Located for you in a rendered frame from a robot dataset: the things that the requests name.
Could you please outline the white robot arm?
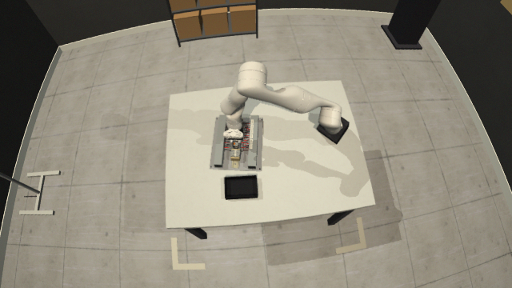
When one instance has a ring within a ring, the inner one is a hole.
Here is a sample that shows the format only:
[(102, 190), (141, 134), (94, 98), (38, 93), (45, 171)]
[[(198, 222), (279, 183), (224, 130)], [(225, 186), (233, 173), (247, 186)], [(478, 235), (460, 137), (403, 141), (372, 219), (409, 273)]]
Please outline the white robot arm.
[(299, 114), (321, 107), (318, 123), (325, 127), (331, 127), (329, 130), (335, 131), (335, 133), (338, 133), (338, 124), (342, 129), (342, 108), (339, 104), (294, 85), (274, 91), (268, 90), (266, 80), (267, 69), (262, 63), (251, 61), (240, 66), (234, 88), (220, 105), (230, 125), (235, 126), (241, 122), (245, 102), (248, 98), (253, 98), (273, 103)]

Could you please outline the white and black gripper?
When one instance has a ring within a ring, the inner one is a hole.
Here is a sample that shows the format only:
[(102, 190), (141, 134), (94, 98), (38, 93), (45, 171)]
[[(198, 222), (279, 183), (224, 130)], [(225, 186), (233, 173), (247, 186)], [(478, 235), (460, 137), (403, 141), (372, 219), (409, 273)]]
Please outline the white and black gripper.
[(238, 148), (240, 148), (241, 140), (243, 140), (243, 122), (242, 122), (242, 120), (241, 120), (241, 122), (239, 124), (237, 124), (235, 126), (230, 125), (226, 121), (226, 127), (227, 127), (227, 131), (225, 131), (223, 133), (223, 136), (230, 140), (232, 148), (234, 148), (233, 147), (233, 144), (234, 144), (233, 140), (238, 140)]

